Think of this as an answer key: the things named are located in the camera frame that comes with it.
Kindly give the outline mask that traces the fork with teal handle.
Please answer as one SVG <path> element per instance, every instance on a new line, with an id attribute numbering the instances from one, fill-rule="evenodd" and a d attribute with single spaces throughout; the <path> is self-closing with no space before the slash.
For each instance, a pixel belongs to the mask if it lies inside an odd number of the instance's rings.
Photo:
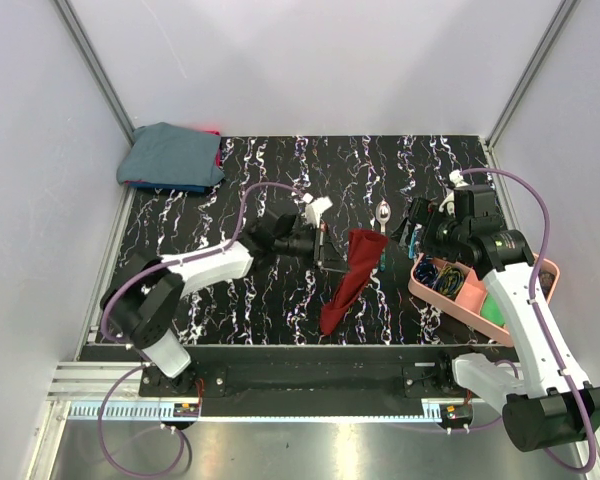
<path id="1" fill-rule="evenodd" d="M 418 242 L 419 242 L 419 233 L 420 233 L 420 225 L 416 225 L 411 234 L 409 245 L 408 245 L 408 257 L 410 259 L 415 259 L 418 255 Z"/>

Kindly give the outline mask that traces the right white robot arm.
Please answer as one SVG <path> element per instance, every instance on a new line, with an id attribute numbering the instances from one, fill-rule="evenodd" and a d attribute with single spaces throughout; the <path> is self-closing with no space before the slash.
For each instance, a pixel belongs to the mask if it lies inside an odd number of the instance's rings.
<path id="1" fill-rule="evenodd" d="M 453 203 L 449 212 L 416 197 L 400 229 L 420 231 L 423 254 L 475 272 L 504 317 L 522 376 L 515 378 L 482 354 L 464 354 L 434 371 L 435 387 L 450 397 L 472 391 L 500 413 L 522 452 L 594 441 L 600 386 L 592 385 L 557 327 L 534 270 L 540 258 L 521 232 L 506 227 L 489 186 L 457 187 Z"/>

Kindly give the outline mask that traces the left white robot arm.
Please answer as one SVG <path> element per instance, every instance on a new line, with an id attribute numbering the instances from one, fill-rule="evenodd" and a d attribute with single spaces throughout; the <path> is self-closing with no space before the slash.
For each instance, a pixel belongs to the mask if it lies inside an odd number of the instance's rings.
<path id="1" fill-rule="evenodd" d="M 171 327 L 180 300 L 266 269 L 280 256 L 324 271 L 348 270 L 324 221 L 307 223 L 297 214 L 267 213 L 249 222 L 235 242 L 187 254 L 132 257 L 123 279 L 113 282 L 101 298 L 103 325 L 159 369 L 161 384 L 170 393 L 186 395 L 195 386 L 196 372 Z"/>

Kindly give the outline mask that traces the dark red cloth napkin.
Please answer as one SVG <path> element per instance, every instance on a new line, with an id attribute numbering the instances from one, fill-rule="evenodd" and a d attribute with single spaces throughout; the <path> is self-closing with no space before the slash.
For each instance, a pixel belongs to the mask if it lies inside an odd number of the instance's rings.
<path id="1" fill-rule="evenodd" d="M 347 262 L 349 271 L 342 277 L 332 299 L 321 309 L 320 330 L 330 335 L 368 284 L 389 239 L 369 229 L 349 231 Z"/>

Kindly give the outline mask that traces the silver spoon patterned handle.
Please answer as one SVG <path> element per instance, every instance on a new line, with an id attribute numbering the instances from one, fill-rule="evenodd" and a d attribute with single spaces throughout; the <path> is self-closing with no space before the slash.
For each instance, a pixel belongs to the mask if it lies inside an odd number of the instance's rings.
<path id="1" fill-rule="evenodd" d="M 386 235 L 386 227 L 391 218 L 391 207 L 386 200 L 381 200 L 376 207 L 375 218 L 379 225 L 379 231 L 382 235 Z M 384 272 L 386 269 L 386 251 L 383 250 L 379 260 L 379 271 Z"/>

